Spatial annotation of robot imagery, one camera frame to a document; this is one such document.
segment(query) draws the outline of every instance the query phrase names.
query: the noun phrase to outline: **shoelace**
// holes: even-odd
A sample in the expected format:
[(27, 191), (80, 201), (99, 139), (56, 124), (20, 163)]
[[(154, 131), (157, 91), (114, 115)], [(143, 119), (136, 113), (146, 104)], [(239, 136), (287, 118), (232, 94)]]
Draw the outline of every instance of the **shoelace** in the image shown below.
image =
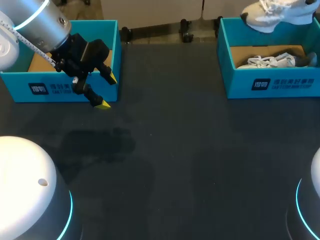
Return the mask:
[(248, 59), (248, 64), (249, 65), (256, 65), (258, 68), (262, 68), (262, 66), (264, 66), (264, 67), (268, 67), (268, 66), (277, 67), (278, 66), (278, 62), (277, 62), (276, 58), (273, 56), (268, 56), (268, 57), (264, 57), (264, 58), (261, 58), (261, 56), (251, 57)]
[(267, 14), (272, 14), (277, 9), (289, 9), (291, 5), (283, 0), (259, 0)]

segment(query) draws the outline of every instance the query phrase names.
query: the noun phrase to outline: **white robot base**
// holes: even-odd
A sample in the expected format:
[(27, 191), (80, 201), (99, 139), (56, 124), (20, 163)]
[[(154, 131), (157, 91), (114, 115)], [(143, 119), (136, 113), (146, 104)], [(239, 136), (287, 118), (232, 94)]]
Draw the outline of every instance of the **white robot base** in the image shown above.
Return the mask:
[(72, 195), (50, 156), (19, 137), (0, 137), (0, 239), (80, 240)]
[(297, 184), (286, 227), (291, 240), (320, 240), (320, 149), (310, 171)]

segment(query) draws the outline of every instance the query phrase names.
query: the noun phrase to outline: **white dome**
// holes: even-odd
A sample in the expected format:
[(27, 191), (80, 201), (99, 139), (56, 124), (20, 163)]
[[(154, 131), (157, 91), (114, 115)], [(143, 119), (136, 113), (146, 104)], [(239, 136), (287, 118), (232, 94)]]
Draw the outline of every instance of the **white dome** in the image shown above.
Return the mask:
[(32, 141), (0, 137), (0, 239), (12, 240), (47, 209), (57, 183), (50, 156)]

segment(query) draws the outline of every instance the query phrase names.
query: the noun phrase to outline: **dark gray table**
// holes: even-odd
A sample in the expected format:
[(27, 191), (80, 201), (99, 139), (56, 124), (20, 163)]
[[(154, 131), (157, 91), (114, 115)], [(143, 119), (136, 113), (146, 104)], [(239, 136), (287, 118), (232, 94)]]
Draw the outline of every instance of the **dark gray table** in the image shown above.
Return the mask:
[(286, 240), (320, 147), (319, 99), (227, 100), (215, 44), (124, 46), (109, 111), (0, 96), (0, 135), (48, 151), (84, 240)]

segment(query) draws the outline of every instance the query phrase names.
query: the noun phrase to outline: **white sneaker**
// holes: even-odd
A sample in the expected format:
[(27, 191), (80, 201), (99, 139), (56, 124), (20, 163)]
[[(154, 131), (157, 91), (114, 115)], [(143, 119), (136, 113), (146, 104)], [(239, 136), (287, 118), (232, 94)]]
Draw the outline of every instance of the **white sneaker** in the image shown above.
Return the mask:
[(317, 66), (317, 62), (318, 58), (315, 52), (311, 52), (306, 57), (296, 57), (290, 55), (289, 53), (283, 53), (277, 57), (251, 57), (248, 59), (247, 65), (240, 66), (238, 69), (315, 67)]
[(272, 33), (280, 22), (311, 24), (320, 0), (260, 0), (247, 6), (240, 17), (249, 27)]

